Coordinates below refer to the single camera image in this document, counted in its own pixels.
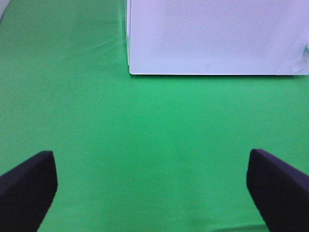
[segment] white object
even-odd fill
[[[309,0],[127,0],[132,74],[309,74]]]
[[[11,0],[0,0],[0,21],[2,19],[3,13]]]

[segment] green fabric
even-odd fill
[[[131,76],[122,0],[12,0],[0,22],[0,173],[53,150],[40,232],[265,232],[262,148],[309,173],[309,76]]]

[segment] black padded block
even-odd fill
[[[52,151],[42,151],[0,176],[0,232],[35,232],[57,191]]]
[[[309,176],[266,151],[254,149],[247,187],[271,232],[309,232]]]

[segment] green backdrop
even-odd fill
[[[40,232],[265,232],[252,148],[309,173],[309,76],[132,76],[122,0],[12,0],[0,173],[53,150]]]

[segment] white panel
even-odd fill
[[[130,2],[132,73],[295,74],[308,59],[309,0]]]

